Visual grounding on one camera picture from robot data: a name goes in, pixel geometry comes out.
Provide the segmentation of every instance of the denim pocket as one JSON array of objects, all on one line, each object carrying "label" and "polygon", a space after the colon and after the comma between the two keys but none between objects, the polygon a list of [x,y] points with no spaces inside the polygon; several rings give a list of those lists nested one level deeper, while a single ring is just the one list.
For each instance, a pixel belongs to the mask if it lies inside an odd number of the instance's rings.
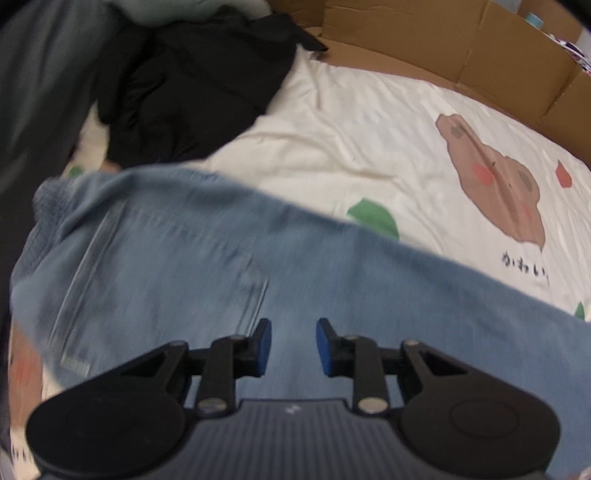
[{"label": "denim pocket", "polygon": [[86,377],[162,343],[250,333],[267,286],[251,255],[207,229],[115,203],[51,332],[60,366]]}]

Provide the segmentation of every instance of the cartoon print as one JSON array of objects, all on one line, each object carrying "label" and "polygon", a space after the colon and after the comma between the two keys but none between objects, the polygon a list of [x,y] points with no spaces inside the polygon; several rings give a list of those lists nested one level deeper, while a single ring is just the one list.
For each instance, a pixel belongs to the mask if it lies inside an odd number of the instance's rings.
[{"label": "cartoon print", "polygon": [[361,199],[359,203],[347,210],[347,215],[377,233],[400,240],[396,220],[394,220],[387,208],[377,202]]},{"label": "cartoon print", "polygon": [[564,189],[569,189],[573,186],[573,178],[570,176],[570,173],[566,171],[562,162],[558,160],[558,166],[556,167],[556,178],[558,179],[558,183]]},{"label": "cartoon print", "polygon": [[538,210],[540,188],[529,169],[483,144],[460,115],[440,115],[436,127],[447,142],[462,190],[504,234],[540,249],[545,231]]}]

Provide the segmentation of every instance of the green leaf print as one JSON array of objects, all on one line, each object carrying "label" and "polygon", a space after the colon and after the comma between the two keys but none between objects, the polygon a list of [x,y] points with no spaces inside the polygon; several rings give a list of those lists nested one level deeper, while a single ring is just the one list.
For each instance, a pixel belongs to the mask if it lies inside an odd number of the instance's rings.
[{"label": "green leaf print", "polygon": [[381,206],[368,199],[362,199],[358,204],[353,205],[347,210],[347,215],[353,217],[362,225],[371,228],[377,233],[389,236],[396,240],[400,239],[398,234],[398,226],[396,221],[390,215],[390,212]]},{"label": "green leaf print", "polygon": [[581,320],[585,320],[585,307],[583,307],[581,302],[577,305],[577,309],[574,311],[574,316]]}]

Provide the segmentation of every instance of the red leaf print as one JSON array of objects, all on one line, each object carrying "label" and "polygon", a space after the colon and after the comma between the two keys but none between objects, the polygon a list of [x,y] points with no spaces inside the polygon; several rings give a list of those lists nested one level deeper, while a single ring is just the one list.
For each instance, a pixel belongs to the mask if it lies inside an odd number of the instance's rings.
[{"label": "red leaf print", "polygon": [[558,167],[556,167],[556,178],[560,183],[560,186],[564,189],[569,189],[573,186],[573,178],[570,173],[566,171],[562,162],[558,160]]}]

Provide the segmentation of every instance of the pink cheek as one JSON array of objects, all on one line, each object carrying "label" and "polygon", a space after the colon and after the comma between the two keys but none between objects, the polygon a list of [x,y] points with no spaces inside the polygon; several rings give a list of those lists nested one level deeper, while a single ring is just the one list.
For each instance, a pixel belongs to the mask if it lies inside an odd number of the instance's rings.
[{"label": "pink cheek", "polygon": [[492,172],[484,165],[474,163],[472,164],[472,171],[474,172],[474,175],[478,181],[487,187],[492,185],[492,183],[495,181],[495,177],[493,176]]}]

